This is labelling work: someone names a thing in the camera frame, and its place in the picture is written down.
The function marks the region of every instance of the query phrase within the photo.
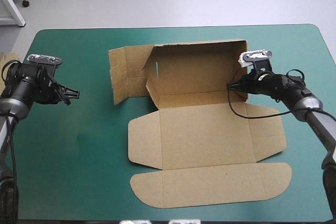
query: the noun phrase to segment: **cardboard flap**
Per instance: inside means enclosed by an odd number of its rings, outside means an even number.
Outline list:
[[[143,45],[109,50],[114,105],[128,97],[149,95],[142,66],[152,49],[152,45]]]
[[[145,204],[172,208],[274,198],[291,174],[286,163],[221,165],[136,174],[130,184]]]
[[[246,103],[248,116],[280,113],[274,108]],[[248,120],[256,161],[279,153],[287,148],[285,131],[280,116]]]
[[[128,124],[129,160],[162,169],[159,111],[134,119]]]
[[[243,115],[277,112],[233,106]],[[164,170],[255,163],[287,146],[281,118],[269,120],[240,118],[226,103],[161,109],[129,123],[129,159]]]

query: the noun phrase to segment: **green mat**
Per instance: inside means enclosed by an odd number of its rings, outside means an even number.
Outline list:
[[[271,200],[157,209],[131,190],[133,174],[154,169],[133,164],[127,155],[127,125],[156,110],[149,98],[130,98],[113,106],[108,49],[128,45],[242,38],[249,49],[270,49],[274,72],[299,68],[308,87],[336,114],[336,67],[313,25],[61,29],[40,31],[28,54],[61,57],[59,83],[78,89],[80,100],[34,104],[14,135],[22,219],[199,218],[226,221],[322,221],[331,218],[322,185],[325,150],[307,124],[283,116],[288,148],[263,162],[287,162],[288,189]],[[250,103],[286,108],[269,97]]]

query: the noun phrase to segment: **black cable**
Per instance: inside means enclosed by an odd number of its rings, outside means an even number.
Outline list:
[[[233,107],[232,107],[230,92],[231,92],[231,84],[232,84],[232,83],[234,82],[234,80],[236,79],[236,76],[237,76],[237,74],[239,73],[240,70],[241,70],[241,68],[238,69],[238,71],[235,72],[233,78],[231,79],[231,81],[230,81],[230,83],[229,83],[229,85],[228,85],[228,89],[227,89],[227,98],[228,98],[229,107],[230,107],[230,109],[232,110],[232,112],[233,112],[235,115],[240,116],[241,118],[245,118],[245,119],[262,119],[262,118],[272,118],[272,117],[274,117],[274,116],[280,116],[280,115],[287,115],[287,114],[289,114],[289,113],[293,113],[293,112],[297,112],[297,111],[306,110],[307,113],[308,113],[309,111],[314,111],[314,112],[318,112],[318,113],[321,113],[321,114],[324,114],[324,115],[328,115],[328,116],[330,116],[330,117],[336,122],[336,118],[335,118],[332,114],[330,114],[330,113],[328,113],[328,112],[326,112],[326,111],[324,111],[324,110],[317,109],[317,108],[300,108],[300,109],[295,109],[295,110],[288,110],[288,111],[286,111],[286,112],[282,112],[282,113],[271,114],[271,115],[261,115],[261,116],[244,116],[244,115],[241,115],[241,114],[237,113],[237,112],[233,109]]]
[[[9,62],[6,62],[6,63],[4,64],[4,66],[2,67],[2,70],[1,70],[1,78],[2,78],[2,80],[4,81],[4,83],[6,83],[6,80],[5,80],[5,78],[4,78],[4,71],[5,71],[5,69],[6,69],[9,65],[11,65],[12,63],[15,63],[15,62],[21,64],[21,62],[20,62],[19,60],[10,60]]]

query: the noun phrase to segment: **unfolded cardboard box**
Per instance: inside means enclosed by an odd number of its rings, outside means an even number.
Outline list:
[[[239,39],[109,51],[114,103],[150,95],[159,109],[129,123],[130,161],[160,169],[131,178],[141,201],[186,207],[265,200],[286,190],[288,164],[257,163],[286,148],[281,118],[243,119],[227,103],[226,84],[244,51]],[[232,94],[240,114],[278,112],[246,99]]]

